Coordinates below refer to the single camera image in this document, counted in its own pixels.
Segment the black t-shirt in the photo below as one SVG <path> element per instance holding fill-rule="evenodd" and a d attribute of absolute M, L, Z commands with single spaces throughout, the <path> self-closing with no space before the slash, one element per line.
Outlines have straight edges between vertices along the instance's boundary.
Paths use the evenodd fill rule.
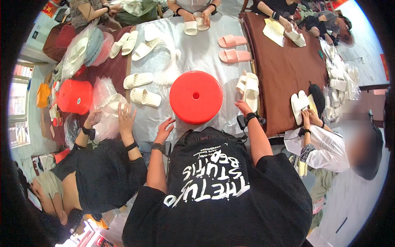
<path fill-rule="evenodd" d="M 121 140 L 104 140 L 95 149 L 74 145 L 53 172 L 63 180 L 74 171 L 81 208 L 93 214 L 122 207 L 147 179 L 143 158 L 130 161 Z"/>
<path fill-rule="evenodd" d="M 285 154 L 256 168 L 246 149 L 210 138 L 173 150 L 168 194 L 140 189 L 125 246 L 300 246 L 312 202 Z"/>
<path fill-rule="evenodd" d="M 271 10 L 279 13 L 282 17 L 288 18 L 289 16 L 285 16 L 285 12 L 289 15 L 293 15 L 297 8 L 297 3 L 294 2 L 291 5 L 287 4 L 286 0 L 262 0 L 260 2 L 264 2 Z M 256 2 L 251 6 L 251 10 L 254 13 L 265 15 L 262 11 L 258 9 L 258 4 L 260 2 Z"/>

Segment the red plastic stool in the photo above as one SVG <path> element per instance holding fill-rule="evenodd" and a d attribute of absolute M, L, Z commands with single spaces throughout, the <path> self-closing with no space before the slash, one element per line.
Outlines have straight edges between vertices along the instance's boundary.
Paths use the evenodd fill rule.
<path fill-rule="evenodd" d="M 89 81 L 67 79 L 59 90 L 58 106 L 63 112 L 88 113 L 93 101 L 93 88 Z"/>
<path fill-rule="evenodd" d="M 188 124 L 203 124 L 222 106 L 222 89 L 217 80 L 202 71 L 180 75 L 170 89 L 170 106 Z"/>

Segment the wristwatch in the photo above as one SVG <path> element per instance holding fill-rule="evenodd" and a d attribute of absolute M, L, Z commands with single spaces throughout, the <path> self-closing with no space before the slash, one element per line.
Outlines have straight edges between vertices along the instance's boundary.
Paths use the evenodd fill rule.
<path fill-rule="evenodd" d="M 162 144 L 160 144 L 160 143 L 154 143 L 153 145 L 152 145 L 152 148 L 151 148 L 152 150 L 154 150 L 154 149 L 157 149 L 157 150 L 159 150 L 161 153 L 164 153 L 164 146 L 162 145 Z"/>
<path fill-rule="evenodd" d="M 82 132 L 89 136 L 89 140 L 93 141 L 95 139 L 96 135 L 96 130 L 95 129 L 87 129 L 84 126 L 82 126 Z"/>

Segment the white tablecloth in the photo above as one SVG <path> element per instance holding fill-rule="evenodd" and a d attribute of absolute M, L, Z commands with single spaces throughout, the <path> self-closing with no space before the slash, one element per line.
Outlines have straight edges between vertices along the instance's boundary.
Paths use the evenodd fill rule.
<path fill-rule="evenodd" d="M 175 48 L 181 51 L 181 57 L 177 61 L 181 73 L 191 70 L 200 70 L 211 74 L 222 87 L 223 102 L 218 114 L 209 122 L 201 125 L 188 125 L 179 120 L 171 110 L 169 103 L 170 85 L 161 84 L 163 70 L 170 62 L 170 52 L 165 43 L 158 44 L 153 51 L 139 61 L 132 61 L 130 74 L 152 72 L 154 81 L 150 84 L 140 86 L 150 92 L 162 96 L 159 107 L 144 106 L 140 104 L 132 105 L 137 108 L 137 115 L 133 126 L 134 138 L 139 141 L 154 141 L 158 126 L 169 117 L 175 117 L 175 129 L 168 138 L 168 141 L 177 141 L 178 138 L 189 129 L 201 131 L 206 127 L 214 127 L 218 130 L 235 135 L 241 133 L 236 121 L 236 116 L 241 112 L 234 105 L 234 102 L 241 99 L 241 95 L 236 92 L 236 84 L 243 70 L 251 72 L 250 62 L 239 62 L 227 64 L 219 59 L 218 52 L 225 50 L 218 45 L 218 38 L 233 34 L 243 36 L 240 22 L 237 18 L 221 16 L 216 14 L 210 16 L 211 28 L 206 31 L 198 31 L 195 36 L 188 36 L 184 33 L 182 17 L 170 17 L 152 21 L 161 32 L 170 34 L 175 43 Z M 139 35 L 136 47 L 140 42 L 144 42 L 144 27 L 148 23 L 137 26 Z M 239 45 L 230 49 L 247 50 L 247 45 Z"/>

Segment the paper document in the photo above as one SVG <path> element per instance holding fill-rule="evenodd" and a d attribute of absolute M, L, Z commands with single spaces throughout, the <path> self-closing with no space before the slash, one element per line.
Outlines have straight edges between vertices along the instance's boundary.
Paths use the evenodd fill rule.
<path fill-rule="evenodd" d="M 284 47 L 284 27 L 273 18 L 265 19 L 263 34 L 274 41 L 277 45 Z"/>

